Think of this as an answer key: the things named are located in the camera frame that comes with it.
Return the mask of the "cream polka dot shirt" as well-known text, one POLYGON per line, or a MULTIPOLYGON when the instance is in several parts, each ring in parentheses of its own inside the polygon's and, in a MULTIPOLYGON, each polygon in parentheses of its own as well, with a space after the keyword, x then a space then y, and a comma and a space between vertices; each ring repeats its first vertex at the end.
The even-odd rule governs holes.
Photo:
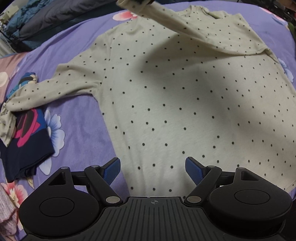
POLYGON ((226 171, 245 167, 295 188, 295 88, 240 14, 153 2, 98 36, 53 78, 20 88, 1 108, 1 140, 15 111, 91 94, 132 195, 186 195, 187 156, 226 171))

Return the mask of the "purple floral bed sheet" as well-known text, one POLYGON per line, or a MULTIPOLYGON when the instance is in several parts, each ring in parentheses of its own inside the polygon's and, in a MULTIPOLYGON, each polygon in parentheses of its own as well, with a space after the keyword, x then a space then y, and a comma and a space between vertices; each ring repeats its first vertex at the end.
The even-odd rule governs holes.
MULTIPOLYGON (((295 41, 284 22, 265 10, 248 4, 212 1, 174 4, 166 8, 181 12, 191 6, 202 6, 211 12, 224 11, 230 15, 243 16, 252 30, 275 54, 295 88, 295 41)), ((98 36, 135 19, 137 16, 119 21, 108 15, 86 21, 59 33, 27 54, 16 73, 14 83, 17 83, 18 78, 25 72, 37 73, 40 81, 53 78, 60 64, 68 63, 89 49, 98 36)), ((1 174, 1 184, 8 189, 10 198, 16 204, 21 204, 49 175, 62 166, 69 166, 72 170, 79 171, 90 165, 103 165, 113 157, 117 157, 99 104, 91 94, 50 102, 45 107, 45 121, 55 153, 37 168, 34 179, 10 184, 5 175, 1 174)), ((126 183, 122 167, 112 186, 122 197, 134 196, 132 187, 126 183)))

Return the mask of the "navy pink printed garment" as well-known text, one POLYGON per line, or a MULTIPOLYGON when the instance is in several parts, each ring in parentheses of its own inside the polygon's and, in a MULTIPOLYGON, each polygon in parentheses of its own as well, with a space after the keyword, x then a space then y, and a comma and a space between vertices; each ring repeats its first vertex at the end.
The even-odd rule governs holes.
POLYGON ((37 167, 54 153, 43 111, 34 108, 17 113, 10 144, 6 147, 1 143, 6 180, 11 183, 34 176, 37 167))

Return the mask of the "pink grey knit garment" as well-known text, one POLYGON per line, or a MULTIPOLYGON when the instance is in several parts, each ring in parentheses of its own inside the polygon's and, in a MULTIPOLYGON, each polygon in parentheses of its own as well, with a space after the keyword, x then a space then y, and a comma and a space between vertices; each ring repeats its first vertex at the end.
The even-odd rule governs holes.
POLYGON ((18 216, 15 204, 1 185, 1 235, 11 237, 18 229, 18 216))

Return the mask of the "blue crumpled blanket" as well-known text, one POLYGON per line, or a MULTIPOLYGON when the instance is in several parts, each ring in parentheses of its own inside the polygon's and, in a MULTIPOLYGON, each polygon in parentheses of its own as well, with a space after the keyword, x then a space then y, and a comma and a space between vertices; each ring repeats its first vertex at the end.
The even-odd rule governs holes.
POLYGON ((1 26, 1 35, 17 52, 31 51, 77 23, 117 11, 116 1, 28 1, 1 26))

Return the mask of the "dark green garment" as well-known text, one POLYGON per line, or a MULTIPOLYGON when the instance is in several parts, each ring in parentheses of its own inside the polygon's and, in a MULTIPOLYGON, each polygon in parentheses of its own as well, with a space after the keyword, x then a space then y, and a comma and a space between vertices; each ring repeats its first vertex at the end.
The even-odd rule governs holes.
POLYGON ((288 22, 288 29, 290 30, 294 41, 296 42, 296 26, 293 25, 291 22, 288 22))

